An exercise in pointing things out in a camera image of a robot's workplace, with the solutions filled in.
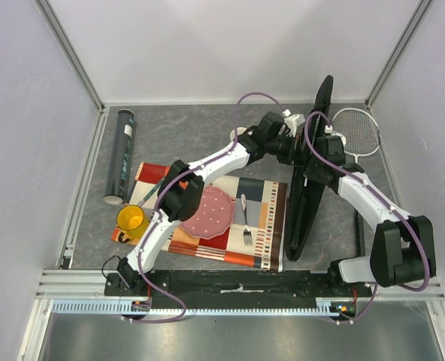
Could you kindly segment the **black Crossway racket bag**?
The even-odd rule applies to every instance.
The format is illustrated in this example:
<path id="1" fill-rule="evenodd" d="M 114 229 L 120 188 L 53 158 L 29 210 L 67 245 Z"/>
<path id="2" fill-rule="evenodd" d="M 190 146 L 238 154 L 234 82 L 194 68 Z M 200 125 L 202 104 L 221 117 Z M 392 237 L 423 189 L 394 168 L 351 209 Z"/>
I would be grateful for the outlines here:
<path id="1" fill-rule="evenodd" d="M 333 85 L 334 77 L 327 75 L 319 87 L 310 114 L 320 111 L 326 116 L 329 115 Z M 314 141 L 315 138 L 323 136 L 325 125 L 326 122 L 321 119 L 321 116 L 312 117 L 308 128 L 309 139 Z M 284 250 L 290 262 L 296 262 L 301 257 L 325 189 L 324 184 L 305 177 L 309 162 L 315 157 L 313 158 L 313 154 L 306 145 L 304 133 L 297 143 L 297 150 L 301 151 L 299 158 L 303 163 L 293 169 L 284 234 Z"/>

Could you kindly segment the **black shuttlecock tube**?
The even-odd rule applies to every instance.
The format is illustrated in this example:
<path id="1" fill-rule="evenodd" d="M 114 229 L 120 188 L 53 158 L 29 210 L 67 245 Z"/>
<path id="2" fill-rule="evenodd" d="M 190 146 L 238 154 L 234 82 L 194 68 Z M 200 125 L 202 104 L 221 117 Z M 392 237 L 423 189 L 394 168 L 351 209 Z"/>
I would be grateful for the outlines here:
<path id="1" fill-rule="evenodd" d="M 117 113 L 116 131 L 110 156 L 103 201 L 121 205 L 129 192 L 132 153 L 135 142 L 135 114 L 129 109 Z"/>

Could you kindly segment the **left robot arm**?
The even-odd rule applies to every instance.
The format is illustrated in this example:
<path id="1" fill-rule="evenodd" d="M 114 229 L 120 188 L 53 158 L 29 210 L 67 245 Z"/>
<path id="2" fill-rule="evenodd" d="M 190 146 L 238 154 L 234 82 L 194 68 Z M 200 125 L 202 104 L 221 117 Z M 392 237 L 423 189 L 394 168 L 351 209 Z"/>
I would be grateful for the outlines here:
<path id="1" fill-rule="evenodd" d="M 118 261 L 121 287 L 131 296 L 142 294 L 159 251 L 177 227 L 192 219 L 224 213 L 220 208 L 215 211 L 204 208 L 207 199 L 204 191 L 210 184 L 230 171 L 260 160 L 265 154 L 288 156 L 298 140 L 297 128 L 303 123 L 303 115 L 289 110 L 281 114 L 268 112 L 258 125 L 236 131 L 223 149 L 199 161 L 174 162 L 159 182 L 152 214 L 146 215 L 139 204 L 122 208 L 117 225 L 138 243 Z"/>

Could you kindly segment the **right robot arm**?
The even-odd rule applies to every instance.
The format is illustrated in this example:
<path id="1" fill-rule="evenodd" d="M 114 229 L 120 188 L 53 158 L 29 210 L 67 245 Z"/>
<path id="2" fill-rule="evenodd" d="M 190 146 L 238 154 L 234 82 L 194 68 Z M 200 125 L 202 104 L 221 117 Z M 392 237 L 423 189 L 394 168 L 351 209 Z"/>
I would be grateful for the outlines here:
<path id="1" fill-rule="evenodd" d="M 425 216 L 414 217 L 380 192 L 364 172 L 350 172 L 314 148 L 312 155 L 335 173 L 336 193 L 348 201 L 374 231 L 371 254 L 338 262 L 326 277 L 328 291 L 343 296 L 355 282 L 382 287 L 425 290 L 436 275 L 433 225 Z"/>

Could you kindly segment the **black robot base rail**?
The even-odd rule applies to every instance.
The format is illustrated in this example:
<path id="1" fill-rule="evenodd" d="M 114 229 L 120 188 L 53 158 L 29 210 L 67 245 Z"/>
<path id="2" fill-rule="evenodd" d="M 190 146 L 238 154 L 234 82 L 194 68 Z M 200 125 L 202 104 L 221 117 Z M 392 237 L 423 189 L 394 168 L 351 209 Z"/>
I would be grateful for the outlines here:
<path id="1" fill-rule="evenodd" d="M 313 308 L 318 298 L 369 297 L 363 283 L 343 284 L 309 271 L 155 270 L 148 278 L 188 310 Z"/>

